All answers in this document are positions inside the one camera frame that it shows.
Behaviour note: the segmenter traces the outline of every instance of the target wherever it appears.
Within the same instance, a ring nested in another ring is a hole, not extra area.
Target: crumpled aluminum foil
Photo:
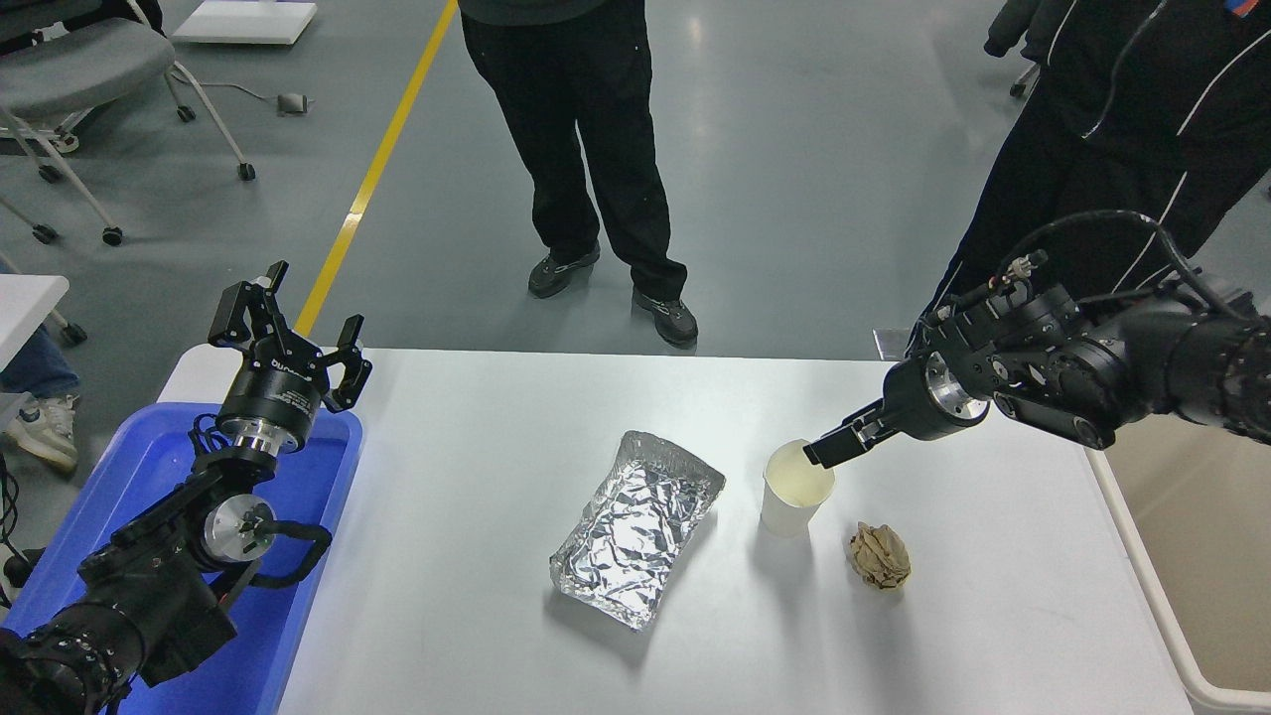
[[[552,582],[643,630],[657,616],[675,559],[723,484],[723,475],[681,447],[627,433],[582,521],[549,560]]]

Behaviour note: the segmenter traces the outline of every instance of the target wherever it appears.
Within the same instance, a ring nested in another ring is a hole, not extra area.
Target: concrete floor
[[[980,50],[999,5],[649,4],[671,250],[689,265],[684,298],[702,324],[688,353],[873,359],[872,329],[911,321],[1022,105],[1007,90],[1027,63]],[[194,6],[165,1],[165,27]],[[90,334],[67,351],[84,378],[78,474],[67,481],[11,461],[23,484],[19,546],[51,538],[121,422],[206,338],[225,286],[285,258],[280,302],[299,315],[442,8],[322,0],[292,47],[180,46],[205,81],[315,103],[280,118],[210,89],[259,173],[253,183],[236,178],[206,112],[192,100],[200,119],[180,123],[159,81],[99,110],[70,160],[127,231],[119,248],[99,240],[69,184],[0,156],[4,194],[65,236],[41,245],[0,213],[4,250],[27,272],[66,274],[61,307]],[[526,293],[543,254],[530,188],[454,22],[311,338],[334,340],[356,311],[374,345],[685,352],[632,310],[611,254],[559,296]],[[1251,248],[1268,211],[1265,197],[1247,197],[1197,259],[1263,298],[1271,257]]]

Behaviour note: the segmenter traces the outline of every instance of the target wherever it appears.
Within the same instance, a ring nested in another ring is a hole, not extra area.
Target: paper cup
[[[806,439],[783,444],[764,470],[764,509],[760,519],[769,532],[792,537],[807,532],[807,523],[834,490],[834,471],[808,462]]]

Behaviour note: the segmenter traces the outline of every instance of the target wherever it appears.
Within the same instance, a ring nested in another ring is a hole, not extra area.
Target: brown paper
[[[900,588],[909,578],[909,551],[887,525],[873,528],[858,522],[850,549],[852,569],[867,584],[880,589]]]

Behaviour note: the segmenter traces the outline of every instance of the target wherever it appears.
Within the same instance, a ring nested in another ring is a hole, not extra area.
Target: black cable
[[[27,558],[14,549],[13,542],[9,541],[9,537],[17,528],[18,480],[13,479],[13,474],[9,472],[9,465],[4,460],[4,455],[0,455],[0,544],[4,544],[14,556],[27,561]],[[9,593],[4,591],[4,585],[0,585],[0,606],[4,608],[13,608],[13,599],[10,599]]]
[[[203,420],[212,420],[212,427],[202,427]],[[189,436],[189,443],[194,447],[194,456],[207,455],[210,452],[216,452],[217,450],[225,450],[230,446],[230,441],[225,436],[216,432],[216,415],[211,413],[205,413],[194,418],[194,427],[189,429],[187,436]]]
[[[330,532],[319,525],[301,525],[299,522],[273,522],[269,519],[262,521],[255,527],[255,533],[258,535],[281,535],[294,540],[311,542],[305,555],[300,559],[300,565],[295,568],[294,571],[285,577],[267,577],[264,574],[257,574],[252,577],[250,584],[257,588],[268,589],[281,589],[295,585],[305,579],[322,555],[327,552],[330,547]]]
[[[1169,231],[1160,225],[1160,221],[1145,213],[1140,213],[1139,211],[1130,211],[1127,208],[1097,208],[1093,211],[1082,211],[1080,213],[1071,213],[1035,229],[1032,232],[1019,239],[1019,243],[1017,243],[1014,248],[1007,253],[1007,257],[998,264],[996,272],[998,274],[1002,274],[1002,272],[1007,269],[1007,265],[1010,264],[1010,260],[1013,260],[1017,255],[1021,255],[1033,243],[1036,243],[1038,237],[1046,234],[1055,232],[1056,230],[1073,224],[1113,220],[1127,220],[1149,226],[1154,232],[1153,239],[1160,239],[1160,246],[1169,258],[1169,264],[1178,272],[1178,277],[1195,290],[1197,295],[1204,297],[1205,302],[1207,302],[1210,307],[1229,317],[1240,320],[1242,323],[1249,321],[1249,317],[1233,310],[1230,305],[1224,302],[1223,298],[1214,292],[1214,288],[1209,287],[1209,284],[1196,277],[1196,269],[1187,262],[1187,258],[1183,257],[1182,251],[1178,250],[1178,244],[1174,243]]]

